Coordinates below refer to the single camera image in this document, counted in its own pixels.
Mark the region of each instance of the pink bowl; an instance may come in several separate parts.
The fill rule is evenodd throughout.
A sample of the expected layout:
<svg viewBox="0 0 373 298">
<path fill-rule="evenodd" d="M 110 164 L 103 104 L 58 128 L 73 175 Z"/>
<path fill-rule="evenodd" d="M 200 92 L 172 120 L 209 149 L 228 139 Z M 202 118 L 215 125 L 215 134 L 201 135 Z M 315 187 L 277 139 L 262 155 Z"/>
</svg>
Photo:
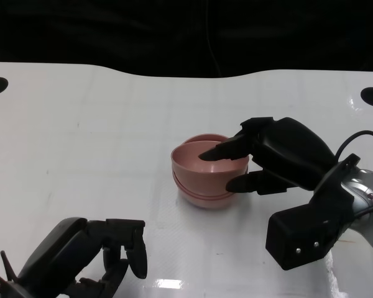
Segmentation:
<svg viewBox="0 0 373 298">
<path fill-rule="evenodd" d="M 228 194 L 225 186 L 229 180 L 247 170 L 249 158 L 239 160 L 203 161 L 198 156 L 219 144 L 216 141 L 184 143 L 171 154 L 175 176 L 188 191 L 207 197 Z"/>
<path fill-rule="evenodd" d="M 218 196 L 218 197 L 210 197 L 209 199 L 204 196 L 199 196 L 198 194 L 194 194 L 187 190 L 182 184 L 179 182 L 177 177 L 173 172 L 173 179 L 175 184 L 178 186 L 178 190 L 181 193 L 181 196 L 186 199 L 189 203 L 205 208 L 205 209 L 222 209 L 230 206 L 236 198 L 236 194 L 231 192 L 227 192 L 225 195 Z"/>
</svg>

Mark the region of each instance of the bowl rim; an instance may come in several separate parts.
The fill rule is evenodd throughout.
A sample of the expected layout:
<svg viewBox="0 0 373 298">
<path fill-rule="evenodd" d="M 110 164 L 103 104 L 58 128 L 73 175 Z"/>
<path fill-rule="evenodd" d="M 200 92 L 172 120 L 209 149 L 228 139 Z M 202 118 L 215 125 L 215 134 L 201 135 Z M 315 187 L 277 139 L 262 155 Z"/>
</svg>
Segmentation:
<svg viewBox="0 0 373 298">
<path fill-rule="evenodd" d="M 200 142 L 211 142 L 211 143 L 217 143 L 217 144 L 221 143 L 219 141 L 195 141 L 195 142 L 190 142 L 190 143 L 182 143 L 181 145 L 179 145 L 179 146 L 177 146 L 176 148 L 173 149 L 172 154 L 170 155 L 171 159 L 172 159 L 172 163 L 175 164 L 177 167 L 179 167 L 181 169 L 184 169 L 185 171 L 189 171 L 191 173 L 198 173 L 198 174 L 223 174 L 223 173 L 232 173 L 232 172 L 239 171 L 239 170 L 245 168 L 249 164 L 249 157 L 246 156 L 246 157 L 242 157 L 242 158 L 238 159 L 238 160 L 245 160 L 245 163 L 244 163 L 243 167 L 240 167 L 240 168 L 237 168 L 237 169 L 230 169 L 228 171 L 220 171 L 220 172 L 197 172 L 197 171 L 192 171 L 191 169 L 188 169 L 188 168 L 180 165 L 179 163 L 177 163 L 174 160 L 173 154 L 174 154 L 175 150 L 179 149 L 182 146 L 190 146 L 191 144 L 200 143 Z"/>
<path fill-rule="evenodd" d="M 191 196 L 191 197 L 193 197 L 194 199 L 197 199 L 197 200 L 220 201 L 220 200 L 228 199 L 229 197 L 232 197 L 233 195 L 235 195 L 235 192 L 228 192 L 227 191 L 224 194 L 221 194 L 221 195 L 218 195 L 218 196 L 202 196 L 201 194 L 195 194 L 194 192 L 191 192 L 184 185 L 182 185 L 182 183 L 180 182 L 180 180 L 178 180 L 177 175 L 174 173 L 174 171 L 173 171 L 173 179 L 174 179 L 175 184 L 177 185 L 177 187 L 181 191 L 183 191 L 188 196 Z"/>
<path fill-rule="evenodd" d="M 200 141 L 194 141 L 193 139 L 194 138 L 198 138 L 198 137 L 204 137 L 204 136 L 214 136 L 214 137 L 221 137 L 221 138 L 224 138 L 224 140 L 226 140 L 228 137 L 226 137 L 225 135 L 220 135 L 218 133 L 201 133 L 199 135 L 195 135 L 194 137 L 190 137 L 188 140 L 184 141 L 181 145 L 183 144 L 187 144 L 187 143 L 193 143 L 193 142 L 200 142 L 200 141 L 213 141 L 213 140 L 200 140 Z"/>
</svg>

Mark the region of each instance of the wire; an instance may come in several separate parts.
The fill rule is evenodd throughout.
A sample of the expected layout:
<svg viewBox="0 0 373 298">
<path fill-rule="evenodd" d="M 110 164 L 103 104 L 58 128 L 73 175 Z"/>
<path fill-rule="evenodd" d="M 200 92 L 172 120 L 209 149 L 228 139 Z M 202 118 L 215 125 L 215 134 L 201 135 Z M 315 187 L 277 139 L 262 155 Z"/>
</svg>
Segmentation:
<svg viewBox="0 0 373 298">
<path fill-rule="evenodd" d="M 373 136 L 373 132 L 371 130 L 363 130 L 361 132 L 357 132 L 357 133 L 354 133 L 353 135 L 351 135 L 347 140 L 344 141 L 343 144 L 341 144 L 340 148 L 337 150 L 337 153 L 336 153 L 336 159 L 337 161 L 339 160 L 340 158 L 340 155 L 342 154 L 343 150 L 348 146 L 349 143 L 351 143 L 353 140 L 355 140 L 357 137 L 360 137 L 361 135 L 371 135 Z M 356 212 L 354 214 L 355 216 L 355 219 L 358 219 L 360 217 L 362 217 L 363 215 L 366 215 L 366 214 L 369 214 L 369 213 L 372 213 L 373 212 L 373 206 L 370 206 L 368 208 L 365 208 L 359 212 Z"/>
<path fill-rule="evenodd" d="M 347 140 L 345 140 L 343 144 L 341 144 L 340 148 L 337 150 L 337 153 L 336 153 L 337 161 L 339 160 L 341 153 L 348 146 L 348 144 L 351 143 L 353 140 L 355 140 L 357 137 L 360 137 L 361 135 L 372 135 L 373 136 L 373 132 L 371 130 L 363 130 L 361 132 L 357 132 L 351 135 Z"/>
<path fill-rule="evenodd" d="M 354 216 L 355 216 L 355 219 L 358 219 L 359 217 L 362 217 L 363 215 L 366 215 L 366 214 L 369 214 L 369 213 L 372 213 L 372 212 L 373 212 L 373 206 L 370 206 L 366 209 L 363 209 L 359 212 L 356 212 Z"/>
<path fill-rule="evenodd" d="M 210 43 L 210 35 L 209 35 L 209 0 L 206 0 L 206 41 L 207 41 L 207 46 L 209 48 L 209 53 L 210 57 L 213 60 L 214 66 L 217 71 L 217 75 L 222 78 L 223 74 L 221 73 L 221 68 L 218 65 L 217 59 L 213 53 L 213 49 L 211 48 L 211 43 Z"/>
</svg>

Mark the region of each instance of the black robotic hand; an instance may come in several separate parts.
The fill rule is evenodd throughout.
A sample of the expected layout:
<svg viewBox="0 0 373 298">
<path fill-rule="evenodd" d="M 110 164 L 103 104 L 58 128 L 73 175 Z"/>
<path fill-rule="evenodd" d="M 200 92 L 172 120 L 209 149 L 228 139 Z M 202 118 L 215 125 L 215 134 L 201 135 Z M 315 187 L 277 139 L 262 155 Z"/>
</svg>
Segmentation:
<svg viewBox="0 0 373 298">
<path fill-rule="evenodd" d="M 314 190 L 337 164 L 332 151 L 320 137 L 291 118 L 251 118 L 241 124 L 234 137 L 200 155 L 202 160 L 236 160 L 252 155 L 263 168 L 228 182 L 229 192 L 273 194 L 290 187 Z"/>
</svg>

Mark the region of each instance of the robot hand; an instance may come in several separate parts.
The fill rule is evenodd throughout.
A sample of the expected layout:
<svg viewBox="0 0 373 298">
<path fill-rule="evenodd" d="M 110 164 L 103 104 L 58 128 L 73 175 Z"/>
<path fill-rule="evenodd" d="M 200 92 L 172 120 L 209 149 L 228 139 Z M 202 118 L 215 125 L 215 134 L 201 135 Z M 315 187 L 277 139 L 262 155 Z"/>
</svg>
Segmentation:
<svg viewBox="0 0 373 298">
<path fill-rule="evenodd" d="M 269 219 L 266 249 L 285 270 L 322 259 L 351 228 L 373 247 L 373 172 L 359 169 L 342 150 L 363 131 L 347 139 L 334 155 L 315 133 L 290 118 L 253 118 L 234 137 L 200 155 L 202 160 L 232 160 L 252 154 L 263 168 L 234 178 L 230 192 L 274 194 L 290 187 L 314 191 L 308 204 L 275 213 Z"/>
<path fill-rule="evenodd" d="M 314 190 L 324 175 L 337 164 L 320 137 L 291 118 L 251 118 L 234 137 L 200 155 L 202 160 L 232 160 L 249 154 L 263 168 L 228 182 L 229 192 L 273 194 L 290 187 Z"/>
</svg>

